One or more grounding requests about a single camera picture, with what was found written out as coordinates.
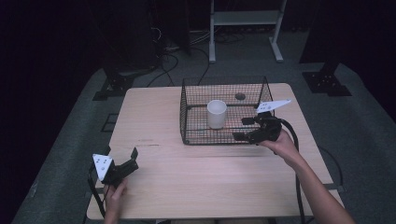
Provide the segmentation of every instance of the metal frame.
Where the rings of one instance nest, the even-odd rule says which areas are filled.
[[[249,25],[249,24],[275,24],[274,36],[269,37],[271,48],[273,49],[277,63],[283,63],[283,57],[277,46],[280,25],[285,14],[287,0],[283,0],[279,10],[268,11],[227,11],[216,12],[215,0],[211,1],[210,7],[210,41],[209,41],[209,62],[216,62],[215,46],[215,26],[216,25]]]

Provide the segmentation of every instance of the paper cup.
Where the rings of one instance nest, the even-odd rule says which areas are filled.
[[[207,125],[211,129],[224,127],[227,105],[221,100],[212,100],[207,104]]]

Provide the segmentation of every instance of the forearm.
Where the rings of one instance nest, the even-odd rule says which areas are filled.
[[[106,212],[105,215],[105,224],[117,224],[119,223],[119,215],[114,212]]]
[[[318,223],[355,223],[347,210],[323,186],[304,159],[300,159],[293,169],[300,179],[306,199]]]

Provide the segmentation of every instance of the wire cage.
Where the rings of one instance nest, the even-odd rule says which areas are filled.
[[[207,125],[206,106],[212,100],[221,100],[227,105],[222,129],[210,129]],[[262,101],[272,101],[266,77],[184,78],[180,100],[183,143],[191,146],[247,144],[247,141],[235,141],[233,133],[249,133],[260,127],[257,123],[243,125],[242,118],[257,116],[256,108]]]

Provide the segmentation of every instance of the cable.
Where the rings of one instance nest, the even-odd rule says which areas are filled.
[[[330,153],[329,150],[327,150],[326,148],[321,147],[321,146],[318,146],[318,148],[320,150],[326,152],[332,158],[332,160],[334,161],[334,163],[335,163],[335,165],[337,166],[337,169],[338,169],[338,174],[340,176],[339,187],[343,187],[344,186],[344,176],[343,176],[343,172],[341,170],[340,163],[338,163],[338,161],[335,159],[335,157],[332,155],[332,153]]]
[[[221,29],[221,26],[219,26],[215,30],[215,33],[217,33],[220,29]],[[200,37],[197,37],[197,38],[193,39],[192,41],[190,41],[190,46],[199,44],[200,42],[203,42],[203,41],[207,40],[210,37],[210,35],[209,35],[210,32],[209,31],[190,31],[190,33],[191,34],[194,34],[194,33],[205,33],[204,35],[202,35]],[[180,47],[172,47],[172,48],[171,47],[167,47],[167,48],[164,48],[164,50],[166,50],[167,52],[176,52],[176,51],[180,50]]]
[[[177,60],[177,57],[176,56],[173,56],[173,55],[167,55],[167,56],[171,56],[171,57],[174,57],[176,60]],[[169,71],[166,71],[164,68],[163,68],[163,63],[161,64],[161,69],[166,73],[166,75],[168,75],[168,77],[169,77],[169,80],[170,80],[170,82],[169,82],[169,84],[168,84],[168,86],[172,83],[172,85],[173,86],[175,86],[175,83],[173,82],[173,79],[171,78],[171,75],[169,75]]]
[[[199,81],[198,81],[197,86],[199,86],[199,85],[201,84],[202,79],[204,79],[204,76],[206,75],[207,70],[209,70],[209,65],[210,65],[210,62],[209,62],[209,55],[207,55],[207,53],[206,53],[204,50],[202,50],[202,49],[197,49],[197,48],[191,48],[191,49],[195,49],[195,50],[201,51],[201,52],[206,56],[206,58],[207,58],[207,67],[206,67],[204,73],[201,75],[201,78],[200,78]]]
[[[176,66],[178,65],[178,58],[177,58],[176,56],[173,56],[173,55],[171,55],[171,54],[164,54],[164,55],[171,56],[171,57],[173,57],[174,59],[176,59],[175,65],[173,65],[173,67],[171,67],[169,70],[164,70],[163,73],[159,74],[159,75],[156,76],[154,79],[152,79],[152,80],[150,81],[150,83],[149,83],[146,87],[149,87],[157,78],[159,78],[159,77],[161,77],[161,76],[167,74],[168,72],[172,71],[172,70],[173,70],[174,68],[176,68]]]
[[[216,43],[218,43],[218,44],[229,45],[229,44],[233,44],[233,43],[236,43],[236,42],[239,42],[239,41],[242,41],[242,40],[245,39],[245,36],[244,36],[243,34],[240,34],[240,35],[241,35],[241,37],[238,37],[238,36],[235,35],[235,34],[229,35],[229,34],[221,33],[221,34],[219,34],[219,35],[216,35],[216,38],[221,37],[221,38],[223,38],[223,40],[217,40],[217,39],[216,39],[215,41],[216,41]]]
[[[285,125],[286,128],[289,129],[291,136],[293,138],[294,145],[295,145],[297,151],[299,151],[298,138],[297,138],[296,132],[293,130],[293,127],[291,127],[291,124],[288,123],[284,119],[281,119],[280,121],[282,122],[283,125]],[[300,186],[300,180],[299,180],[297,174],[296,174],[296,193],[297,193],[297,203],[298,203],[298,207],[300,210],[301,223],[305,224],[304,206],[303,206],[303,200],[301,197],[301,186]]]
[[[107,196],[109,190],[110,190],[110,186],[107,186],[106,194],[105,194],[105,196],[103,197],[102,203],[105,202],[105,199],[106,199],[106,196]]]
[[[314,217],[309,218],[309,219],[305,222],[305,224],[311,223],[311,221],[313,221],[314,219],[315,219]]]
[[[91,189],[92,195],[93,195],[93,197],[95,198],[95,200],[96,200],[96,202],[97,202],[97,204],[98,204],[98,206],[99,206],[99,211],[100,211],[100,213],[102,214],[103,217],[105,217],[106,210],[105,210],[105,208],[103,207],[103,202],[102,202],[102,200],[100,199],[99,194],[98,194],[98,192],[97,192],[97,190],[96,190],[96,188],[95,188],[95,185],[93,184],[93,180],[92,180],[92,175],[91,175],[91,173],[92,173],[92,171],[93,171],[94,168],[95,168],[95,165],[94,165],[94,163],[92,163],[92,164],[91,164],[91,167],[90,167],[90,169],[89,169],[89,171],[88,171],[88,184],[90,185],[90,189]]]
[[[161,30],[158,29],[157,27],[151,27],[151,30],[156,30],[156,31],[158,31],[158,38],[157,38],[157,41],[160,40],[160,39],[161,39],[161,36],[163,36],[163,33],[161,32]]]

